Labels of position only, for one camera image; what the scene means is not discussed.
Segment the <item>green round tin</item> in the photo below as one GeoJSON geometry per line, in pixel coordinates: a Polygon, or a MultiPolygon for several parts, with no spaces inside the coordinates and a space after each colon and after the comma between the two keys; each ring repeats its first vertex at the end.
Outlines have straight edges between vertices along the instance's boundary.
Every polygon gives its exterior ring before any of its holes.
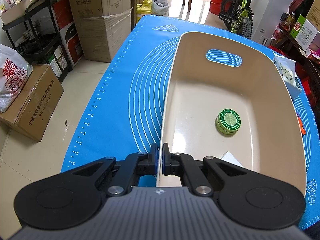
{"type": "Polygon", "coordinates": [[[218,114],[215,123],[222,134],[233,135],[241,127],[241,118],[235,110],[225,108],[218,114]]]}

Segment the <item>beige plastic storage bin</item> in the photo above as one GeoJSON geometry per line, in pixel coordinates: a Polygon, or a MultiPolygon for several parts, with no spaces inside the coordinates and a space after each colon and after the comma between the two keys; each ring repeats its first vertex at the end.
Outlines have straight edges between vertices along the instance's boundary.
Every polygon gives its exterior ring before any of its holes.
{"type": "Polygon", "coordinates": [[[165,100],[161,143],[196,160],[227,151],[244,168],[306,192],[303,138],[291,96],[273,61],[229,38],[183,34],[165,100]],[[216,118],[235,110],[241,127],[222,134],[216,118]]]}

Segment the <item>blue silicone mat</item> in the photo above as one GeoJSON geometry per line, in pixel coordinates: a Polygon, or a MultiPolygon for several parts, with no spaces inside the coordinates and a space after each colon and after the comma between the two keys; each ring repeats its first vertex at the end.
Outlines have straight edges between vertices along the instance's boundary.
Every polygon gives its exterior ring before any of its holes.
{"type": "MultiPolygon", "coordinates": [[[[199,31],[230,38],[274,58],[274,51],[227,31],[175,18],[147,16],[116,53],[74,132],[61,172],[103,156],[124,159],[160,145],[165,95],[180,36],[199,31]]],[[[319,137],[304,89],[293,101],[302,120],[306,157],[306,211],[302,230],[319,228],[319,137]]]]}

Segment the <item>white paper label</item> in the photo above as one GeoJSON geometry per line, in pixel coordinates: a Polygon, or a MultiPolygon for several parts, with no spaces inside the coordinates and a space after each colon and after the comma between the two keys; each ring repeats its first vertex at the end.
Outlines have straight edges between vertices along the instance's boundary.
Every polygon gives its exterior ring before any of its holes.
{"type": "Polygon", "coordinates": [[[231,163],[233,165],[239,166],[239,167],[243,167],[243,165],[229,151],[227,151],[226,153],[223,154],[223,156],[221,157],[221,160],[226,161],[228,163],[231,163]]]}

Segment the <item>large wrapped cardboard box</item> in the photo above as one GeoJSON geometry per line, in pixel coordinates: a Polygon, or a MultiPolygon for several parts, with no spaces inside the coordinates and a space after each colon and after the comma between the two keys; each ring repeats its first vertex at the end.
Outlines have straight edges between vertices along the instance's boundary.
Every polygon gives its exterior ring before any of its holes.
{"type": "Polygon", "coordinates": [[[74,20],[84,57],[110,63],[131,33],[131,9],[120,14],[74,20]]]}

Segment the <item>tissue pack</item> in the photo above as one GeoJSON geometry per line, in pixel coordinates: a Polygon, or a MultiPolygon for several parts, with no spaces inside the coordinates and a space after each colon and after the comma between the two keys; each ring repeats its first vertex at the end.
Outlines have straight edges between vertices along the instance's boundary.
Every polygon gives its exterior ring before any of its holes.
{"type": "Polygon", "coordinates": [[[302,92],[302,87],[296,74],[296,62],[275,51],[273,53],[273,62],[276,65],[287,90],[289,91],[291,99],[294,100],[302,92]]]}

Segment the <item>white plastic shopping bag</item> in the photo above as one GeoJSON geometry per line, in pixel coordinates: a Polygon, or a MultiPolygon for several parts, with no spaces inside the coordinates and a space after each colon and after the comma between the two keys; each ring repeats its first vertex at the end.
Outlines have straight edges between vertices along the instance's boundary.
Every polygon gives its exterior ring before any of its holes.
{"type": "Polygon", "coordinates": [[[19,95],[33,67],[16,50],[0,45],[0,109],[4,113],[19,95]]]}

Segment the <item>yellow oil jug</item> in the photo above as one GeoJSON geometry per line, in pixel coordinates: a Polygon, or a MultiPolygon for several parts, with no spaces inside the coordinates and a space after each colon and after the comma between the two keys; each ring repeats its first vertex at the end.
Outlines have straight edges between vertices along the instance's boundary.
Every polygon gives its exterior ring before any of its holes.
{"type": "Polygon", "coordinates": [[[152,14],[153,0],[144,0],[142,4],[136,5],[136,23],[138,23],[142,17],[152,14]]]}

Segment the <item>grey plastic bag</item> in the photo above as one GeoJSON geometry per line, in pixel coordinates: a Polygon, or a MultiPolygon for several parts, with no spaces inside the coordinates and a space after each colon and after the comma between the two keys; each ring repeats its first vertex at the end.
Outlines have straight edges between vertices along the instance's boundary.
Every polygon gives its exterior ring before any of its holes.
{"type": "Polygon", "coordinates": [[[152,14],[164,16],[169,10],[168,0],[152,0],[152,14]]]}

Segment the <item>black metal shelf rack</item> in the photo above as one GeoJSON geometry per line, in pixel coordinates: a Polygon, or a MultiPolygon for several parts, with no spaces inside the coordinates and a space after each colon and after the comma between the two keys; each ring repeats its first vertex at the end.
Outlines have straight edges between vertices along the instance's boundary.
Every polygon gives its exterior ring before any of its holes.
{"type": "Polygon", "coordinates": [[[50,65],[60,82],[72,71],[50,0],[35,0],[27,6],[24,15],[8,24],[3,23],[2,29],[12,48],[28,63],[50,65]],[[52,27],[49,31],[41,31],[37,26],[44,12],[52,27]]]}

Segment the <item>red bucket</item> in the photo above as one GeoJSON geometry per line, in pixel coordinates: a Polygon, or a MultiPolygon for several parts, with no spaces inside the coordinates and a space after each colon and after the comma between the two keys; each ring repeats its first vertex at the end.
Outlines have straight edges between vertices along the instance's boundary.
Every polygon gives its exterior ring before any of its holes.
{"type": "Polygon", "coordinates": [[[221,11],[222,1],[223,0],[210,0],[209,11],[214,15],[218,15],[221,11]]]}

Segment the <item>red white appliance box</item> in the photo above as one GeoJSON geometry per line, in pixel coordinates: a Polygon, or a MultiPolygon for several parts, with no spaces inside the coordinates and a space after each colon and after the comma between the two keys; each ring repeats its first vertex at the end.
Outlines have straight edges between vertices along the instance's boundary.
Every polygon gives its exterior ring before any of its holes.
{"type": "Polygon", "coordinates": [[[69,0],[57,0],[53,4],[56,23],[71,66],[74,67],[83,57],[79,35],[73,20],[69,0]]]}

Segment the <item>white refrigerator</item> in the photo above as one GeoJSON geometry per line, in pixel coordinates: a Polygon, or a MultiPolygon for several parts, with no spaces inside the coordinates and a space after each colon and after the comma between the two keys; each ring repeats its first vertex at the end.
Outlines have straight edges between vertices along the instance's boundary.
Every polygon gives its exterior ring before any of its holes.
{"type": "Polygon", "coordinates": [[[253,31],[251,40],[264,46],[273,45],[273,32],[280,22],[284,12],[288,12],[293,0],[253,0],[251,9],[253,16],[253,31]]]}

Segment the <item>green white carton box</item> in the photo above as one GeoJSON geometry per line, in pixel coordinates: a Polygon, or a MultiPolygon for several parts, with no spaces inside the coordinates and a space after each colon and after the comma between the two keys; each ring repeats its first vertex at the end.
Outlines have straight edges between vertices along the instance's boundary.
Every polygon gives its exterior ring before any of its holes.
{"type": "Polygon", "coordinates": [[[319,31],[304,16],[299,16],[290,34],[303,51],[319,50],[319,31]]]}

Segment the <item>box atop shelf rack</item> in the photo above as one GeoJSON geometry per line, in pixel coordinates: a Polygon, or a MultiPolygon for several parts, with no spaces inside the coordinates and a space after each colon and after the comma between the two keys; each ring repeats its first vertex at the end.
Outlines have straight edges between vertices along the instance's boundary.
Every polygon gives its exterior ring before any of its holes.
{"type": "Polygon", "coordinates": [[[23,0],[18,5],[15,5],[11,9],[7,10],[1,15],[2,22],[8,24],[13,20],[18,19],[19,17],[25,14],[26,8],[35,0],[23,0]]]}

